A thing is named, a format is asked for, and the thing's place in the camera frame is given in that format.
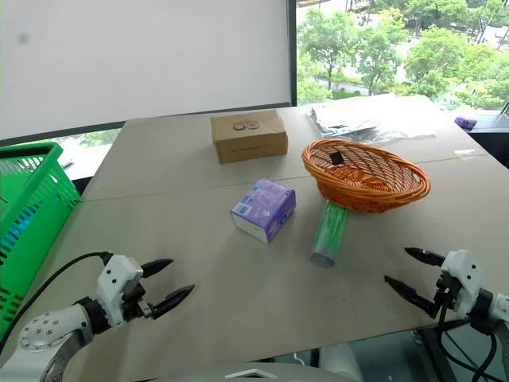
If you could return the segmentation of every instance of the brown cardboard box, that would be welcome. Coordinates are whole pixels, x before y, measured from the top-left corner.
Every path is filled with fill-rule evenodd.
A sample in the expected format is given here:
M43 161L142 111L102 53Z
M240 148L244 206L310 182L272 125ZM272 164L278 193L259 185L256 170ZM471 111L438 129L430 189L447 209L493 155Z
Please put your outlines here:
M288 137L275 110L212 117L212 141L221 163L286 154Z

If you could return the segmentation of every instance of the purple object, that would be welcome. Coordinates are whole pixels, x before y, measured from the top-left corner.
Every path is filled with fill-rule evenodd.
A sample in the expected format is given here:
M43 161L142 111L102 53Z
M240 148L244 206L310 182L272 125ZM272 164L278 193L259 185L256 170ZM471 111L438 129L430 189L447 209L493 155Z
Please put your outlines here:
M468 118L463 118L463 117L456 117L456 119L454 119L454 122L456 122L456 125L458 125L462 129L471 130L476 125L477 119L468 119Z
M295 191L263 177L231 209L237 228L270 243L296 206Z

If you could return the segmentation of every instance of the wicker basket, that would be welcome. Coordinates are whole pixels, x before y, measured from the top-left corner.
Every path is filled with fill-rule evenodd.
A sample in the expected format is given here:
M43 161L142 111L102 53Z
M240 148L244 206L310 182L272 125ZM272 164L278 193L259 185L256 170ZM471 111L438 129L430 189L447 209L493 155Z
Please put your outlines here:
M347 209L383 212L425 197L429 179L414 164L371 146L324 139L304 149L321 194Z

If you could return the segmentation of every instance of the cardboard table surface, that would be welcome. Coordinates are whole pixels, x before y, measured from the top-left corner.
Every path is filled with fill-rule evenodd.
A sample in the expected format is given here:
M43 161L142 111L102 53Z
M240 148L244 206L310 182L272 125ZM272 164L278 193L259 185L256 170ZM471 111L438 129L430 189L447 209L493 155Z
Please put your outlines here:
M345 100L366 108L378 96ZM405 98L401 124L428 123L434 138L399 140L380 148L414 162L432 162L488 153L424 96ZM85 200L146 195L254 183L308 175L302 150L320 139L307 107L278 109L288 134L288 154L220 165L212 144L212 114L180 115L126 123L92 178Z
M442 254L468 248L483 268L485 286L507 292L507 170L490 156L427 162L422 168L431 194L382 214L352 213L335 268L309 261L324 205L311 177L284 181L297 192L297 208L269 245L231 222L228 211L249 185L81 203L39 282L78 255L112 250L140 263L175 259L143 280L150 302L190 283L196 289L155 322L140 318L97 336L72 360L65 380L171 376L431 324L383 282L390 275L433 297L439 268L410 258L405 246ZM96 259L72 267L25 319L95 296L102 269Z

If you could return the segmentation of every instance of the green tube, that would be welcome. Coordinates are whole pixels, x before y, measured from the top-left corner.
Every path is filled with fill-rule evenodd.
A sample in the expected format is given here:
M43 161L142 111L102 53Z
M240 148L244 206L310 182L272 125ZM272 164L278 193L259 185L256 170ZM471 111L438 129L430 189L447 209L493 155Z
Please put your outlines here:
M348 210L331 201L325 204L324 214L315 235L311 261L321 267L333 267L340 253Z

